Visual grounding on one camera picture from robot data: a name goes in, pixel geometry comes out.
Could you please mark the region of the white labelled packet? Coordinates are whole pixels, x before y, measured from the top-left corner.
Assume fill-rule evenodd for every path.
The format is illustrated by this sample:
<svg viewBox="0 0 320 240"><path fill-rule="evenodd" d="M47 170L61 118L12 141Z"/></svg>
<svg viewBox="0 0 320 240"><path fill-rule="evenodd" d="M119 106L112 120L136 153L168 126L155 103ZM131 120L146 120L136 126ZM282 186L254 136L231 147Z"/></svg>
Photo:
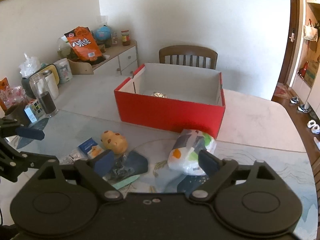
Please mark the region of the white labelled packet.
<svg viewBox="0 0 320 240"><path fill-rule="evenodd" d="M71 165L74 164L75 161L83 158L82 153L78 148L72 150L72 152L60 160L61 165Z"/></svg>

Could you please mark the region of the blue biscuit packet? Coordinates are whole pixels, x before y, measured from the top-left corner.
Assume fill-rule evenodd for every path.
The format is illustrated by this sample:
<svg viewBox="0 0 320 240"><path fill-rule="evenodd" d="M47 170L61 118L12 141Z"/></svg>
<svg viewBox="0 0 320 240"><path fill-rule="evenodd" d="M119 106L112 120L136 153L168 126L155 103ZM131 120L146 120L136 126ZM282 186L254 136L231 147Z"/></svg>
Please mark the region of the blue biscuit packet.
<svg viewBox="0 0 320 240"><path fill-rule="evenodd" d="M79 150L89 159L94 159L104 152L104 149L93 139L89 138L78 146Z"/></svg>

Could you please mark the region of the clear bag dark tea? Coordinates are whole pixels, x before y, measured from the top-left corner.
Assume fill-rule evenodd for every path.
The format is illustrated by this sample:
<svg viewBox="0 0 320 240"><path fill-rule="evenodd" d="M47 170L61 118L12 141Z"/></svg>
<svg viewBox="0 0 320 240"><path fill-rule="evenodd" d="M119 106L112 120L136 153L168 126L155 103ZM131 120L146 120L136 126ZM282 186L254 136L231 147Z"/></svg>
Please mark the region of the clear bag dark tea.
<svg viewBox="0 0 320 240"><path fill-rule="evenodd" d="M105 181L109 181L110 183L115 183L131 176L134 173L134 169L125 166L126 159L127 156L125 155L116 158L111 170L103 176L103 179Z"/></svg>

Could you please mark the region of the teal plastic strip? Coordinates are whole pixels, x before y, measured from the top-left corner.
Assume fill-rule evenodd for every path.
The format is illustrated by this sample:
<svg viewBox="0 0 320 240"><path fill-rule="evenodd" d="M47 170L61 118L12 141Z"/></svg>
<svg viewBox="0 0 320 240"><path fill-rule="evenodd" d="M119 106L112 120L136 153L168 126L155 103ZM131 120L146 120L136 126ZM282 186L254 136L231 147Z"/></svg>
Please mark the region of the teal plastic strip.
<svg viewBox="0 0 320 240"><path fill-rule="evenodd" d="M116 189L122 189L124 187L126 187L127 185L130 185L131 183L135 182L138 178L140 177L140 175L134 175L134 176L130 176L128 178L123 179L122 181L119 181L115 184L113 184L112 186Z"/></svg>

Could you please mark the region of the yellow spotted squishy toy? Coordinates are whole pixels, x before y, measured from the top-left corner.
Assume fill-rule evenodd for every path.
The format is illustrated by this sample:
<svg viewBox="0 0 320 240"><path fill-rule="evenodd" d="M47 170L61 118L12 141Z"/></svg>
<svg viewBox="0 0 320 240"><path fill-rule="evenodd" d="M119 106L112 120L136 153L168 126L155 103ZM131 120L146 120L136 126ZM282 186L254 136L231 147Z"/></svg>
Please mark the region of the yellow spotted squishy toy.
<svg viewBox="0 0 320 240"><path fill-rule="evenodd" d="M101 134L101 142L106 149L112 150L114 154L124 154L128 148L126 138L120 133L112 131L104 131Z"/></svg>

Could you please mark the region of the white patterned plastic bag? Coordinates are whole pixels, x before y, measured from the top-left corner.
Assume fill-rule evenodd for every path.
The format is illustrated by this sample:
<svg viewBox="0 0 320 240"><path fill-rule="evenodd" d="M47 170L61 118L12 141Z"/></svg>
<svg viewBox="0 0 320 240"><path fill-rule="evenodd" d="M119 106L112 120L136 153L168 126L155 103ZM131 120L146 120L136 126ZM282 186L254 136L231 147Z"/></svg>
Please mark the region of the white patterned plastic bag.
<svg viewBox="0 0 320 240"><path fill-rule="evenodd" d="M168 157L168 167L190 176L203 176L199 166L199 152L206 150L213 154L215 139L200 130L184 129L176 140Z"/></svg>

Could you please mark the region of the silver foil snack packet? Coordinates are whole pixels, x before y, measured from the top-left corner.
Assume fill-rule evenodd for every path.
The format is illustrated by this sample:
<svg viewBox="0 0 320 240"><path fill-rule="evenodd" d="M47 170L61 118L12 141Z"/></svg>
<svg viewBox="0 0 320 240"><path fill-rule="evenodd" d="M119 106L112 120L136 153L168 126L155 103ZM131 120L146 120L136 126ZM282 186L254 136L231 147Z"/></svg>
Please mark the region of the silver foil snack packet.
<svg viewBox="0 0 320 240"><path fill-rule="evenodd" d="M167 96L163 93L160 93L160 92L153 92L151 94L151 96L154 96L154 97L157 97L157 98L167 98Z"/></svg>

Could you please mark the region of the glass tumbler dark liquid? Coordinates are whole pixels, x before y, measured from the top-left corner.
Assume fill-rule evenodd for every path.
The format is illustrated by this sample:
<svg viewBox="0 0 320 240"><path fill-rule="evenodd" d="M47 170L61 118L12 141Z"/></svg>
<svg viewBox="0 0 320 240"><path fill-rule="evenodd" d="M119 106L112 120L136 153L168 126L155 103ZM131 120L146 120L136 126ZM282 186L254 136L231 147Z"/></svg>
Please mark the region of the glass tumbler dark liquid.
<svg viewBox="0 0 320 240"><path fill-rule="evenodd" d="M51 96L50 89L47 81L42 73L36 73L29 79L29 85L33 94L41 104L46 117L51 118L54 116L58 109Z"/></svg>

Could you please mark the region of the white kettle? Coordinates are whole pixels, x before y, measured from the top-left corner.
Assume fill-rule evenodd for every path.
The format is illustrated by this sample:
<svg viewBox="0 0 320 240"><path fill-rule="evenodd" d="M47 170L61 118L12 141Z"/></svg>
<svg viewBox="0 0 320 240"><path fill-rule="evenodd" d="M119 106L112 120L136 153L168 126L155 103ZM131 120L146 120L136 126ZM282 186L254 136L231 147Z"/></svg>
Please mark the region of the white kettle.
<svg viewBox="0 0 320 240"><path fill-rule="evenodd" d="M44 72L41 72L41 74L44 76L47 82L53 100L56 100L56 98L59 96L59 89L56 84L53 72L51 70L45 70Z"/></svg>

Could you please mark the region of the red cardboard box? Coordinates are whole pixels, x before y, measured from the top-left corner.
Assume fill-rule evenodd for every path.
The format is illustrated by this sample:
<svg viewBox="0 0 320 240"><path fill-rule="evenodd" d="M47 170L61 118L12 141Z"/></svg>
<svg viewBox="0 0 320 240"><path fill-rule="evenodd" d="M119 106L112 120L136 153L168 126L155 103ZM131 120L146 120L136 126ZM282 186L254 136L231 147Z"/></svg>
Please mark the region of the red cardboard box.
<svg viewBox="0 0 320 240"><path fill-rule="evenodd" d="M160 92L167 98L151 96ZM221 72L146 63L115 90L121 121L181 133L197 129L217 138L226 109Z"/></svg>

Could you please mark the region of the orange snack bag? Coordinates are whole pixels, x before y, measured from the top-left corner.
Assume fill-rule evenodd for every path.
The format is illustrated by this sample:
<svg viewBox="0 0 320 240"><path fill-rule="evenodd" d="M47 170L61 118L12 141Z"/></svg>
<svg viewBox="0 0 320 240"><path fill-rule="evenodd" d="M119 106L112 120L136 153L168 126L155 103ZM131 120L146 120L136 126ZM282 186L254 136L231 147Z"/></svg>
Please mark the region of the orange snack bag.
<svg viewBox="0 0 320 240"><path fill-rule="evenodd" d="M81 61L97 61L103 58L99 46L88 27L76 27L64 34Z"/></svg>

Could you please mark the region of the brown wooden chair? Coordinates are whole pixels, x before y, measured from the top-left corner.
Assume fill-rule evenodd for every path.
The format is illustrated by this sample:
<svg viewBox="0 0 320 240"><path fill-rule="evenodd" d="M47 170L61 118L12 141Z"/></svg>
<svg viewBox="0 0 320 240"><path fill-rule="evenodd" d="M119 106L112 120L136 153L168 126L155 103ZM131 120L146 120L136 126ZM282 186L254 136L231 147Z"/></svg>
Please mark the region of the brown wooden chair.
<svg viewBox="0 0 320 240"><path fill-rule="evenodd" d="M175 45L159 50L159 62L216 70L218 53L206 47Z"/></svg>

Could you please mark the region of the blue globe toy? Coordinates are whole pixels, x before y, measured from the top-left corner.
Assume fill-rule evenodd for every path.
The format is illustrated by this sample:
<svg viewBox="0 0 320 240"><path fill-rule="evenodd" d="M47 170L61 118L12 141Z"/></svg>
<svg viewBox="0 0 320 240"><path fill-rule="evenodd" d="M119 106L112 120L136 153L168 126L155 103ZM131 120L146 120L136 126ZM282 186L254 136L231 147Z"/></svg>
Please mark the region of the blue globe toy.
<svg viewBox="0 0 320 240"><path fill-rule="evenodd" d="M98 41L106 41L111 38L111 29L108 26L103 25L95 30L94 36Z"/></svg>

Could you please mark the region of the red lidded sauce jar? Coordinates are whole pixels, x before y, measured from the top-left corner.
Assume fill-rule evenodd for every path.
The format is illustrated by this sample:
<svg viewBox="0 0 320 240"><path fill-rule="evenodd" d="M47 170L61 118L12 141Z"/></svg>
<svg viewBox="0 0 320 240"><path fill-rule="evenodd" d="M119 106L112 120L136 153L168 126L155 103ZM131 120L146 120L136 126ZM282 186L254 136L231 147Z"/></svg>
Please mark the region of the red lidded sauce jar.
<svg viewBox="0 0 320 240"><path fill-rule="evenodd" d="M123 46L129 46L131 44L129 30L122 30L121 31L121 39L122 39Z"/></svg>

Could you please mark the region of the brown door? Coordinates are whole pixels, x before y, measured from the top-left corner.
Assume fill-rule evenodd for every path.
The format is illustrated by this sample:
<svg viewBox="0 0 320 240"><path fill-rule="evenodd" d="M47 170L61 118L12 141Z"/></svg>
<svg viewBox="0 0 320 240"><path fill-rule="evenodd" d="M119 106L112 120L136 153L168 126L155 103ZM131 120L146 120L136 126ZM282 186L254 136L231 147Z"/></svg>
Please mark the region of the brown door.
<svg viewBox="0 0 320 240"><path fill-rule="evenodd" d="M278 83L286 84L293 65L297 46L297 34L300 20L300 0L290 0L290 22L285 55L281 67Z"/></svg>

